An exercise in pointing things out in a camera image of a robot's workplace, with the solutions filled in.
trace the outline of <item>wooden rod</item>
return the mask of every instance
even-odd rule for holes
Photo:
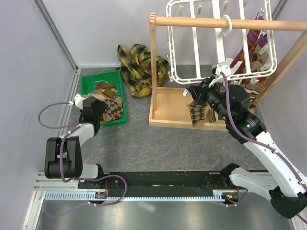
[[[307,31],[307,22],[232,19],[233,29]],[[226,19],[158,17],[156,25],[228,28]]]
[[[150,29],[150,52],[152,64],[152,102],[153,110],[157,110],[157,53],[156,53],[156,26],[155,26],[155,12],[151,12],[149,16]]]
[[[291,47],[289,52],[284,56],[277,66],[276,71],[267,79],[264,90],[257,96],[257,104],[259,104],[274,85],[285,75],[290,67],[298,60],[298,58],[307,49],[307,32],[303,32],[298,40]]]

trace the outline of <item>wooden tray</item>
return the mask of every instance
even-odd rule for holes
[[[153,101],[150,105],[149,125],[175,128],[193,128],[227,131],[224,121],[208,123],[199,121],[192,126],[191,116],[187,104],[192,102],[191,95],[183,96],[184,89],[157,87],[157,109],[153,110]]]

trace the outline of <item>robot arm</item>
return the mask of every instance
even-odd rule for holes
[[[49,138],[46,145],[45,175],[47,178],[61,178],[60,147],[63,146],[63,171],[66,178],[97,178],[102,171],[100,165],[82,161],[81,145],[95,136],[100,128],[100,116],[107,104],[94,97],[84,98],[77,94],[74,98],[76,107],[81,109],[79,127],[71,135]]]
[[[238,131],[251,141],[247,141],[237,133],[226,109],[228,99],[225,93],[220,92],[222,85],[220,82],[223,78],[220,75],[221,69],[223,72],[227,70],[227,75],[231,74],[230,68],[221,63],[213,69],[217,78],[204,79],[197,86],[187,86],[187,90],[195,102],[208,104],[225,120],[229,134],[257,156],[274,180],[249,173],[236,164],[230,164],[221,171],[222,179],[225,185],[241,186],[270,200],[272,206],[281,215],[292,218],[307,207],[307,192],[303,187],[307,178],[277,147],[265,125],[248,110],[250,97],[244,88],[239,85],[230,85],[228,89],[231,117]],[[272,147],[275,151],[255,143],[255,140]]]

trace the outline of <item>white wall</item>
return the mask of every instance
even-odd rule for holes
[[[73,70],[32,0],[0,1],[0,229],[22,228],[46,140],[44,106],[68,96]],[[63,107],[43,119],[57,125]]]
[[[43,0],[70,53],[79,66],[119,66],[117,47],[130,49],[139,43],[150,46],[149,13],[165,16],[169,0]],[[249,1],[246,18],[254,19],[263,0]],[[272,10],[278,0],[271,0]],[[202,4],[197,17],[212,18],[211,1]],[[231,1],[227,14],[239,18],[238,0]],[[178,14],[178,7],[173,15]],[[189,7],[183,16],[190,17]],[[191,28],[174,29],[177,64],[195,64]],[[198,28],[201,64],[216,64],[213,29]],[[166,58],[168,48],[164,27],[157,27],[157,54]],[[234,57],[242,48],[240,30],[233,30],[224,41],[227,57]]]
[[[288,1],[278,20],[307,21],[306,1]],[[276,31],[280,62],[301,32]],[[292,163],[307,175],[307,51],[274,86],[261,103],[268,129]]]

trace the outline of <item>pile of socks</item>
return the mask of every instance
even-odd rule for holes
[[[101,124],[121,117],[120,114],[124,111],[123,103],[121,97],[119,96],[119,92],[116,90],[113,83],[97,83],[93,93],[84,95],[86,98],[90,96],[93,96],[108,105],[100,117]]]

